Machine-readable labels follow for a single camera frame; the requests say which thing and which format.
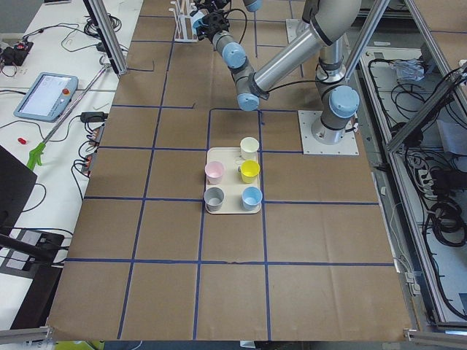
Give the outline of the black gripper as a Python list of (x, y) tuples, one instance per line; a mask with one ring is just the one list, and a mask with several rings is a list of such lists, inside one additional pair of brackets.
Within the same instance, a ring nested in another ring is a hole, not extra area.
[(201, 38), (208, 38), (212, 41), (215, 34), (228, 31), (229, 27), (230, 23), (226, 11), (220, 9), (211, 12), (201, 19)]
[(209, 13), (224, 9), (230, 0), (195, 0), (197, 10), (206, 9)]

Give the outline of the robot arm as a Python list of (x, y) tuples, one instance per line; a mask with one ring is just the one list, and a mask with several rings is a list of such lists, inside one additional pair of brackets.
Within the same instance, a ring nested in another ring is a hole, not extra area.
[[(231, 0), (194, 0), (193, 3), (197, 10), (205, 9), (207, 12), (214, 12), (224, 9)], [(263, 4), (262, 0), (243, 0), (244, 6), (248, 12), (256, 12)]]
[(341, 51), (342, 36), (354, 22), (360, 2), (306, 1), (295, 39), (259, 70), (254, 70), (244, 48), (229, 32), (227, 5), (227, 1), (196, 1), (196, 9), (205, 9), (207, 14), (193, 28), (199, 39), (212, 43), (229, 68), (240, 109), (257, 109), (280, 80), (318, 54), (315, 83), (323, 112), (312, 124), (312, 135), (322, 144), (338, 144), (360, 104), (357, 92), (342, 82), (346, 67)]

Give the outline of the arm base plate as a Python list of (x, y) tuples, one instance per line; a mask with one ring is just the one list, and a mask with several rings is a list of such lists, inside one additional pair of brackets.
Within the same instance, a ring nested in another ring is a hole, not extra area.
[(305, 155), (358, 156), (355, 132), (349, 121), (342, 131), (328, 130), (321, 111), (298, 110), (302, 150)]
[(309, 32), (310, 24), (304, 22), (302, 19), (287, 19), (285, 21), (287, 31), (287, 45), (290, 46), (303, 32)]

